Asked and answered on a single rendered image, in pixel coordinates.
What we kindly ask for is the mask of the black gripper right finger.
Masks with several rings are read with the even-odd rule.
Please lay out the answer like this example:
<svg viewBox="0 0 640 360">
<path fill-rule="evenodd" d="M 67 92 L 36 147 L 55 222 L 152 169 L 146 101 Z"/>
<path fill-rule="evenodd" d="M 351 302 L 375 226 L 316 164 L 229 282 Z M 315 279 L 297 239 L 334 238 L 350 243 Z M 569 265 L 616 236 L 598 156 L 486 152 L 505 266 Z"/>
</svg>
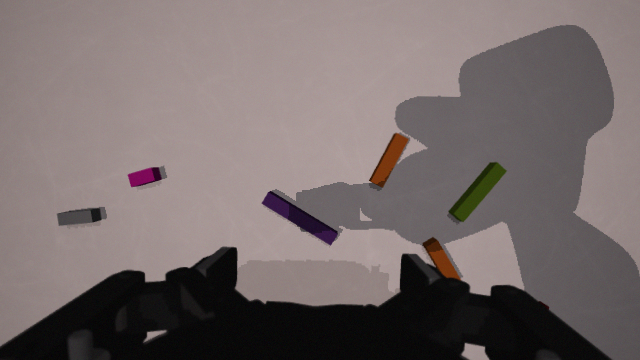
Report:
<svg viewBox="0 0 640 360">
<path fill-rule="evenodd" d="M 489 360 L 612 360 L 524 290 L 494 285 L 490 296 L 470 293 L 468 283 L 446 278 L 417 254 L 402 254 L 398 294 L 353 314 L 426 335 L 459 354 L 465 343 L 483 346 Z"/>
</svg>

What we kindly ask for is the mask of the olive green rectangular bar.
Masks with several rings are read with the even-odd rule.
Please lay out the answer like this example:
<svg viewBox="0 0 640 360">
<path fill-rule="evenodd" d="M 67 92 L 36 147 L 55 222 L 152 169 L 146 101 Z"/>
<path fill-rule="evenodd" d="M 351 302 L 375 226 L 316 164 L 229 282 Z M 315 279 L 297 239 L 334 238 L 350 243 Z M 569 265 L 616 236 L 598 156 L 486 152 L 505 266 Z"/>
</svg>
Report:
<svg viewBox="0 0 640 360">
<path fill-rule="evenodd" d="M 464 222 L 505 173 L 506 170 L 498 162 L 490 162 L 449 213 Z"/>
</svg>

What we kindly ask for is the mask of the orange rectangular rod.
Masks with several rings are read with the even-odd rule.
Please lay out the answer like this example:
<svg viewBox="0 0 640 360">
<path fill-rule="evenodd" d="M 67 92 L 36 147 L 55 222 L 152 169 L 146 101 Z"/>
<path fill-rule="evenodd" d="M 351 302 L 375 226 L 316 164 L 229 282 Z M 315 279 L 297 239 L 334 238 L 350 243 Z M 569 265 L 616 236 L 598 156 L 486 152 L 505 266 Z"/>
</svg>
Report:
<svg viewBox="0 0 640 360">
<path fill-rule="evenodd" d="M 422 243 L 434 265 L 446 277 L 460 279 L 449 258 L 441 247 L 440 243 L 434 237 Z"/>
<path fill-rule="evenodd" d="M 393 134 L 387 148 L 369 179 L 370 182 L 382 188 L 384 187 L 407 142 L 408 139 L 406 137 L 398 133 Z"/>
</svg>

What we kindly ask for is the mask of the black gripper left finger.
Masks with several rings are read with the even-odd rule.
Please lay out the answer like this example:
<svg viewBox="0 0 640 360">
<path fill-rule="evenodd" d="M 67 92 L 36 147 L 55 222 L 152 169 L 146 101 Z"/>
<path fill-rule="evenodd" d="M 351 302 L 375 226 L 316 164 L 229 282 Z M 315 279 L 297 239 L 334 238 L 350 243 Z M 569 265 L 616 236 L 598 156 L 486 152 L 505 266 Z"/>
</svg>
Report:
<svg viewBox="0 0 640 360">
<path fill-rule="evenodd" d="M 168 271 L 165 281 L 145 282 L 144 272 L 124 270 L 0 346 L 0 360 L 116 360 L 142 344 L 147 332 L 271 309 L 258 299 L 249 301 L 236 284 L 236 247 L 221 247 L 191 268 Z"/>
</svg>

